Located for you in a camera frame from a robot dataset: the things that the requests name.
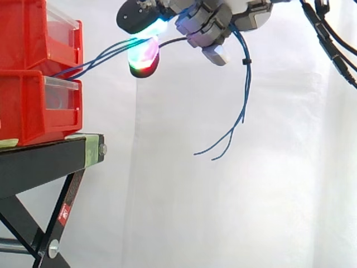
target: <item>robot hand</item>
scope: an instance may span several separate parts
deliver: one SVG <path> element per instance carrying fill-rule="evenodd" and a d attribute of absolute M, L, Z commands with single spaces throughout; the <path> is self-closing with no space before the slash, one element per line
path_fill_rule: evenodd
<path fill-rule="evenodd" d="M 117 24 L 136 34 L 158 18 L 177 17 L 176 28 L 192 47 L 202 48 L 214 64 L 227 63 L 223 43 L 233 23 L 239 31 L 260 28 L 270 18 L 274 3 L 290 0 L 127 0 L 118 12 Z"/>

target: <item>red storage bin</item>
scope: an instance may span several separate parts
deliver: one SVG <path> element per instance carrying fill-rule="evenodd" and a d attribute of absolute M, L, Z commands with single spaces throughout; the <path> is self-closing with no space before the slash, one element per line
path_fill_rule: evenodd
<path fill-rule="evenodd" d="M 40 70 L 53 76 L 83 64 L 82 23 L 46 0 L 0 0 L 0 21 L 0 70 Z"/>
<path fill-rule="evenodd" d="M 18 146 L 63 140 L 82 128 L 80 81 L 40 71 L 0 71 L 0 141 Z"/>

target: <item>sticker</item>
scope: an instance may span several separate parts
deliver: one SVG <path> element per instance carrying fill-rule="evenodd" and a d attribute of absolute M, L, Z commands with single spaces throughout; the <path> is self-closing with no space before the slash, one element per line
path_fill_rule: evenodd
<path fill-rule="evenodd" d="M 71 207 L 66 203 L 64 203 L 61 208 L 60 215 L 58 216 L 58 221 L 62 224 L 63 227 L 66 226 L 70 212 L 71 212 Z"/>

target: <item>black metal stand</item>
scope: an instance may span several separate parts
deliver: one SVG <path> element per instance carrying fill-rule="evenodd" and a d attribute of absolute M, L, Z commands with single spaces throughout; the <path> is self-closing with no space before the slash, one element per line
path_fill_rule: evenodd
<path fill-rule="evenodd" d="M 104 160 L 103 135 L 0 149 L 0 220 L 17 240 L 0 238 L 0 252 L 29 254 L 33 268 L 70 268 L 59 243 L 85 169 Z M 16 194 L 67 176 L 46 232 Z"/>

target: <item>screw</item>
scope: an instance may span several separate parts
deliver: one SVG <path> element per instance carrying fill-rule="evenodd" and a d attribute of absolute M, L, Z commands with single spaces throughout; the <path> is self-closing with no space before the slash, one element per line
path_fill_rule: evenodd
<path fill-rule="evenodd" d="M 51 241 L 49 245 L 49 257 L 54 259 L 60 252 L 60 242 L 57 239 Z"/>
<path fill-rule="evenodd" d="M 99 154 L 104 156 L 107 154 L 107 152 L 108 152 L 108 147 L 105 144 L 101 144 L 99 146 Z"/>

